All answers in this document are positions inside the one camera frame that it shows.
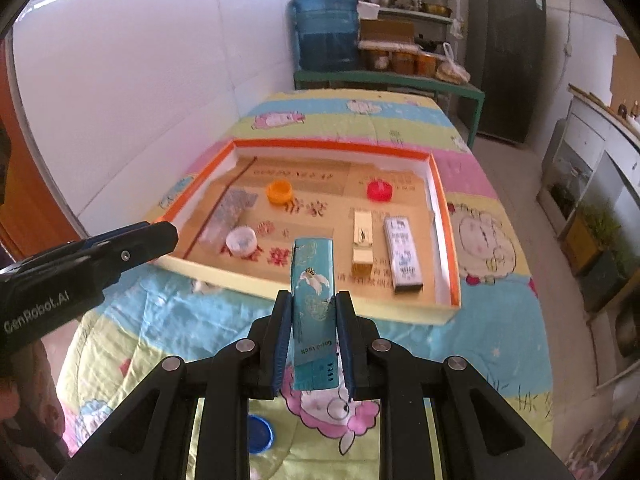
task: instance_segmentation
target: blue bottle cap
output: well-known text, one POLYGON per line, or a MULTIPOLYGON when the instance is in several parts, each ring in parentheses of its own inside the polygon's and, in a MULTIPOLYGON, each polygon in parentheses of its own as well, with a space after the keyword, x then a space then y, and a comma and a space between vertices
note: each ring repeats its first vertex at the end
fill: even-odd
POLYGON ((267 451, 273 444, 271 424, 261 416, 249 415, 246 422, 246 434, 251 454, 267 451))

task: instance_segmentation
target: plastic bag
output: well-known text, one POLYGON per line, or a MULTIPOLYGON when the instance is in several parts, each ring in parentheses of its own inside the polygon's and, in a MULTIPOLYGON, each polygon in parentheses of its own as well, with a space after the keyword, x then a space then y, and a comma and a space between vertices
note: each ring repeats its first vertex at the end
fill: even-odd
POLYGON ((447 60, 443 61, 436 70, 436 78, 457 85, 468 83, 471 79, 471 74, 462 65, 456 63, 451 45, 444 43, 443 48, 447 60))
POLYGON ((454 18, 453 23, 451 23, 451 26, 449 27, 449 34, 457 40, 463 40, 464 36, 462 35, 462 22, 454 18))

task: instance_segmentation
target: refrigerator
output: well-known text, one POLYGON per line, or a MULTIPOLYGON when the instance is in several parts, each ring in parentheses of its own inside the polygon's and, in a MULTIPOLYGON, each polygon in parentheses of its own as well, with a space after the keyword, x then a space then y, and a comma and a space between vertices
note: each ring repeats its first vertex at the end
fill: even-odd
MULTIPOLYGON (((484 91, 479 134, 523 143, 538 94, 545 46, 545 0, 469 0, 465 67, 484 91)), ((471 126, 475 103, 458 115, 471 126)))

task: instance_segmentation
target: teal box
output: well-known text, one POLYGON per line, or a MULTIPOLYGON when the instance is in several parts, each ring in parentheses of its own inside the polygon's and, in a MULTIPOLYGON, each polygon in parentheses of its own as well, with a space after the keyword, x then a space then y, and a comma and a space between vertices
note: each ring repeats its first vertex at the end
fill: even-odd
POLYGON ((338 386, 334 241, 297 238, 291 259, 295 390, 338 386))

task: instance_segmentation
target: bed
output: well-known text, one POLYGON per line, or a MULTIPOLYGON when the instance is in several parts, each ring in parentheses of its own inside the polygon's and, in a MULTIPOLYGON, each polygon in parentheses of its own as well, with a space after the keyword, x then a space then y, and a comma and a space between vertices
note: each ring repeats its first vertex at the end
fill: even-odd
MULTIPOLYGON (((378 320, 380 333, 423 358, 464 356, 550 444, 551 366, 529 267, 486 175, 433 100, 351 89, 284 92, 254 108, 229 135, 399 144, 433 153, 456 239, 462 309, 443 326, 378 320)), ((218 148, 203 153, 148 218, 161 216, 218 148)), ((123 275, 106 291, 104 303, 82 318, 58 381, 70 452, 160 359, 211 356, 245 336, 252 320, 271 307, 268 300, 153 265, 123 275)), ((287 371, 276 400, 250 403, 250 411, 265 417, 275 433, 273 447, 252 456, 252 476, 311 479, 322 470, 322 478, 377 477, 379 405, 349 402, 342 385, 323 392, 290 386, 287 371), (340 416, 333 413, 336 406, 340 416)), ((191 472, 195 446, 194 440, 191 472)))

